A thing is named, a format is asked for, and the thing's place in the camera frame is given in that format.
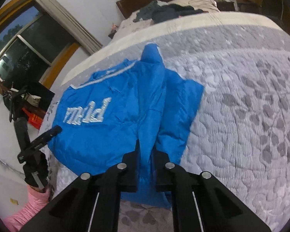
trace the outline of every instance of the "pink sleeve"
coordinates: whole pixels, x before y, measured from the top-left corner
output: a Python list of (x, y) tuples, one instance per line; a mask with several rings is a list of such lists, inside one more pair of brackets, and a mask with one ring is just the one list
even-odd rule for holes
[(3, 220), (5, 226), (11, 232), (19, 231), (33, 216), (35, 216), (49, 202), (49, 188), (45, 193), (39, 193), (27, 186), (28, 203), (19, 212)]

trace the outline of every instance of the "person's wrist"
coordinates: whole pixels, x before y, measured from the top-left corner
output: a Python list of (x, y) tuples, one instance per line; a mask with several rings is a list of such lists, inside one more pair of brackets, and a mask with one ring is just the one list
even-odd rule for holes
[(33, 190), (37, 191), (37, 192), (40, 192), (40, 193), (45, 193), (45, 188), (43, 189), (39, 189), (38, 187), (33, 187), (33, 186), (30, 186)]

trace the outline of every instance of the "nightstand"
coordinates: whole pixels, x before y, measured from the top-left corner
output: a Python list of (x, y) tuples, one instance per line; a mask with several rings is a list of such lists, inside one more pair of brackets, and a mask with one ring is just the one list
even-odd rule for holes
[(225, 0), (214, 0), (220, 11), (235, 11), (234, 2)]

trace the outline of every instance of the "curtain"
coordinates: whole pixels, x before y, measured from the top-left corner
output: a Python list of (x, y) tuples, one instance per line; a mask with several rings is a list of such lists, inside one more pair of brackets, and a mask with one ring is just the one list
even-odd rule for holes
[(102, 48), (102, 44), (56, 0), (35, 1), (64, 27), (91, 55)]

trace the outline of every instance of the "dark clothing pile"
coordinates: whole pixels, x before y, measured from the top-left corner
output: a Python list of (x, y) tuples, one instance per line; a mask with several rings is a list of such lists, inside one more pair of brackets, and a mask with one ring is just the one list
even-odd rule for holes
[(136, 14), (136, 18), (133, 20), (133, 22), (138, 22), (140, 21), (140, 19), (152, 19), (156, 24), (178, 17), (195, 15), (200, 13), (204, 13), (204, 11), (201, 9), (195, 10), (192, 6), (183, 7), (178, 4), (159, 6), (158, 2), (154, 0), (140, 9), (140, 11)]

